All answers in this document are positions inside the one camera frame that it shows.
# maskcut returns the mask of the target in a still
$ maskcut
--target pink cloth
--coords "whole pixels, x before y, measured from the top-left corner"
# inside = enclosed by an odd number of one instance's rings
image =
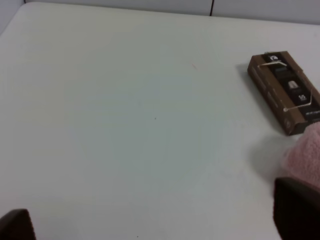
[[[308,126],[288,150],[283,168],[294,177],[320,188],[320,122]]]

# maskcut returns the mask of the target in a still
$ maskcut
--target brown box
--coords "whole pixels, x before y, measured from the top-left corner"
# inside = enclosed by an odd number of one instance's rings
[[[247,71],[287,135],[320,121],[320,94],[287,51],[255,55]]]

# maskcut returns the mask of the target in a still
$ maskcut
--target cardboard box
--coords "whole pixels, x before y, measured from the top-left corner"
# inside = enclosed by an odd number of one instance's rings
[[[320,121],[320,94],[287,51],[253,56],[248,73],[287,135]]]

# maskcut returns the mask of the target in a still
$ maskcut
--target white wall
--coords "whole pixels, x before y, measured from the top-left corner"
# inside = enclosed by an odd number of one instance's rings
[[[320,24],[320,0],[215,0],[212,15]]]
[[[23,0],[0,0],[0,34],[23,3]]]
[[[27,2],[70,3],[157,12],[210,15],[212,0],[27,0]]]

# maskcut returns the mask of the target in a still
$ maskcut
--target white table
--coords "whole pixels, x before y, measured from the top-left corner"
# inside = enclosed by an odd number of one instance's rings
[[[247,76],[288,50],[320,89],[320,26],[49,3],[0,37],[0,214],[39,240],[278,240],[294,139]]]

